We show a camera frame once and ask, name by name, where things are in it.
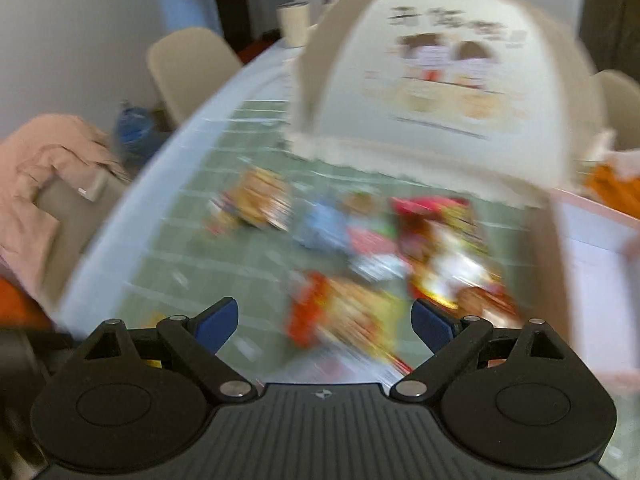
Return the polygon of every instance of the cardboard box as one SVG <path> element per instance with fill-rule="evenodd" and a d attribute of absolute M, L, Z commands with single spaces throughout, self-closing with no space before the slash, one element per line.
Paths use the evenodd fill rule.
<path fill-rule="evenodd" d="M 640 220 L 554 190 L 531 228 L 549 322 L 605 383 L 640 386 Z"/>

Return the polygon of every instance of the cup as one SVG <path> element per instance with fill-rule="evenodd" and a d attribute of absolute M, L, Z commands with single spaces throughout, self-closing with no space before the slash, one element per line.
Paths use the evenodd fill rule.
<path fill-rule="evenodd" d="M 305 46 L 309 40 L 309 2 L 293 2 L 278 7 L 280 34 L 289 48 Z"/>

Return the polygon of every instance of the printed cartoon character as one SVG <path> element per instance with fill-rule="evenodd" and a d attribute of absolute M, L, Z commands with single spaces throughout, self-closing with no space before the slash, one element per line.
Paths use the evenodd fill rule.
<path fill-rule="evenodd" d="M 407 77 L 441 81 L 449 62 L 449 47 L 441 34 L 415 34 L 400 39 L 405 59 L 411 60 Z"/>
<path fill-rule="evenodd" d="M 455 84 L 484 90 L 495 63 L 488 47 L 476 41 L 463 41 L 455 49 Z"/>

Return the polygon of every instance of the white food cover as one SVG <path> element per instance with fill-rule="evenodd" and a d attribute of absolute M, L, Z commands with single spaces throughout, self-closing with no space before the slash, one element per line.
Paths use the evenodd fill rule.
<path fill-rule="evenodd" d="M 428 184 L 450 182 L 426 174 L 440 166 L 566 189 L 606 122 L 591 73 L 527 4 L 339 0 L 300 57 L 289 139 L 306 158 Z"/>

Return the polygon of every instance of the blue water jug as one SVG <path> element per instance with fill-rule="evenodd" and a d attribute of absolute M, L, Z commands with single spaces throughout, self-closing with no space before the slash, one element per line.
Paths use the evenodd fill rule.
<path fill-rule="evenodd" d="M 133 107 L 128 101 L 120 105 L 115 136 L 123 164 L 144 165 L 162 144 L 156 124 L 148 110 Z"/>

